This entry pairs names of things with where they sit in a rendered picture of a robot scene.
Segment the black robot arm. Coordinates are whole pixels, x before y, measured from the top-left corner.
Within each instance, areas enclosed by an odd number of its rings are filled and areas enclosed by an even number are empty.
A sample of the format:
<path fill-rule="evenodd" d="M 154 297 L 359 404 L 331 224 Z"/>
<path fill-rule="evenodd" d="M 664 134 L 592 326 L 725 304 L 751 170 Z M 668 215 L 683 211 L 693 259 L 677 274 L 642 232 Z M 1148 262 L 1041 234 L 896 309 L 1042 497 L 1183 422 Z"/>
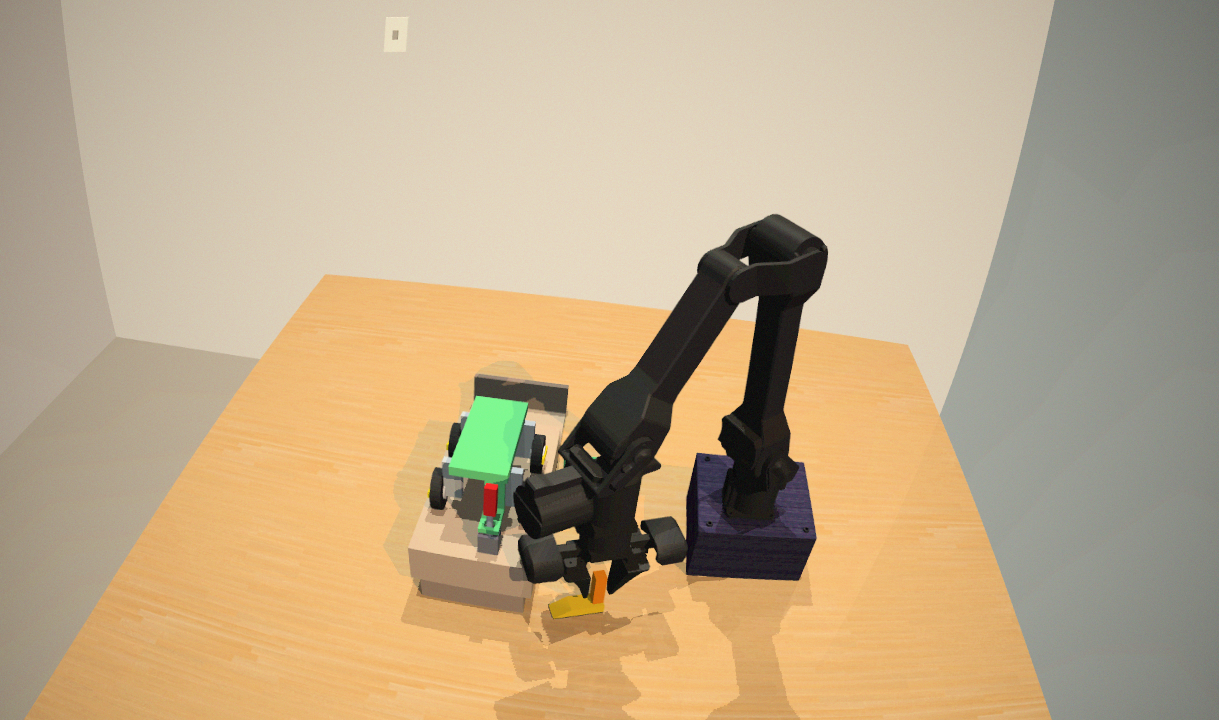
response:
<path fill-rule="evenodd" d="M 756 296 L 744 404 L 723 415 L 718 436 L 734 461 L 722 501 L 727 518 L 773 520 L 779 489 L 798 471 L 787 456 L 791 430 L 783 407 L 801 314 L 822 286 L 826 259 L 825 242 L 781 214 L 742 225 L 705 252 L 690 288 L 638 365 L 610 383 L 564 439 L 558 450 L 564 468 L 527 478 L 513 492 L 528 536 L 569 528 L 578 534 L 594 518 L 627 521 L 635 514 L 644 475 L 661 468 L 655 456 L 670 430 L 679 391 L 737 305 Z M 588 443 L 600 454 L 596 459 L 583 448 Z"/>

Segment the yellow wheel chock with orange handle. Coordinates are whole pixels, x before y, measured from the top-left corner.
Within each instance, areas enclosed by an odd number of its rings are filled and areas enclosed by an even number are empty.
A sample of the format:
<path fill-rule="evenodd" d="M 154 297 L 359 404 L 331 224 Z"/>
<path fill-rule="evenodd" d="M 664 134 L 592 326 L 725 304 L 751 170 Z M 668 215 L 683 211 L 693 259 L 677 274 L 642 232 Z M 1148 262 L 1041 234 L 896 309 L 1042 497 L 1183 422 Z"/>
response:
<path fill-rule="evenodd" d="M 606 573 L 594 571 L 590 593 L 585 601 L 581 595 L 564 596 L 564 601 L 550 603 L 551 618 L 572 618 L 603 612 L 603 595 L 606 588 Z"/>

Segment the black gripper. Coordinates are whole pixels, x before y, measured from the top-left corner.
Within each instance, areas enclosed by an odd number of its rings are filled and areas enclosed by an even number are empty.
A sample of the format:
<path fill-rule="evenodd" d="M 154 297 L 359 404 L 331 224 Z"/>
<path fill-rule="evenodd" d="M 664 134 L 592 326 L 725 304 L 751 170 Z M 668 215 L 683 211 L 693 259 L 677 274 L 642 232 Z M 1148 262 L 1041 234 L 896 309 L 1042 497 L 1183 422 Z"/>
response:
<path fill-rule="evenodd" d="M 606 579 L 606 592 L 613 595 L 638 574 L 649 571 L 647 549 L 656 551 L 661 566 L 677 564 L 688 556 L 688 541 L 672 517 L 641 520 L 638 529 L 635 514 L 627 521 L 591 521 L 580 525 L 580 538 L 557 545 L 551 536 L 531 538 L 525 534 L 518 541 L 519 559 L 525 566 L 528 582 L 564 582 L 580 587 L 583 601 L 589 596 L 591 577 L 588 562 L 612 560 Z"/>

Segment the red-headed pin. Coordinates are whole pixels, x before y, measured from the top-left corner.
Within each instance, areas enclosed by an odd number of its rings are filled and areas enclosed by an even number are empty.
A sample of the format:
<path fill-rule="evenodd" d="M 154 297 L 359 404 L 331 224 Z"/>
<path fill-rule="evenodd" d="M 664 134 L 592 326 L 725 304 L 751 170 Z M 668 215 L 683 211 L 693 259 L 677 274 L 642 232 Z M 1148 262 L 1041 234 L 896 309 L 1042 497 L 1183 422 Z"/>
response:
<path fill-rule="evenodd" d="M 484 517 L 488 519 L 486 528 L 492 528 L 492 519 L 499 512 L 499 484 L 486 482 L 484 487 Z"/>

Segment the green trolley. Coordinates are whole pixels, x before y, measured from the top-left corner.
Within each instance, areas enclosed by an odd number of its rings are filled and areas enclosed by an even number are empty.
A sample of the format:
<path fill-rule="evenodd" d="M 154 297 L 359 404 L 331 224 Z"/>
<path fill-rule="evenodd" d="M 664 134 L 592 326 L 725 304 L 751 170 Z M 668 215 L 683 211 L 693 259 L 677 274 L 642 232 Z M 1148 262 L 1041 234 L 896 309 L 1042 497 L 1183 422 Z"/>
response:
<path fill-rule="evenodd" d="M 442 468 L 432 473 L 427 498 L 432 509 L 445 509 L 449 497 L 463 497 L 464 478 L 499 484 L 499 512 L 492 519 L 495 528 L 485 528 L 482 514 L 478 532 L 499 536 L 505 506 L 516 507 L 513 492 L 523 486 L 525 468 L 513 468 L 514 457 L 530 459 L 530 473 L 542 474 L 542 464 L 549 446 L 546 436 L 535 434 L 536 422 L 525 420 L 528 404 L 507 398 L 475 396 L 469 413 L 463 411 L 461 423 L 453 423 L 446 442 L 449 457 L 442 457 Z"/>

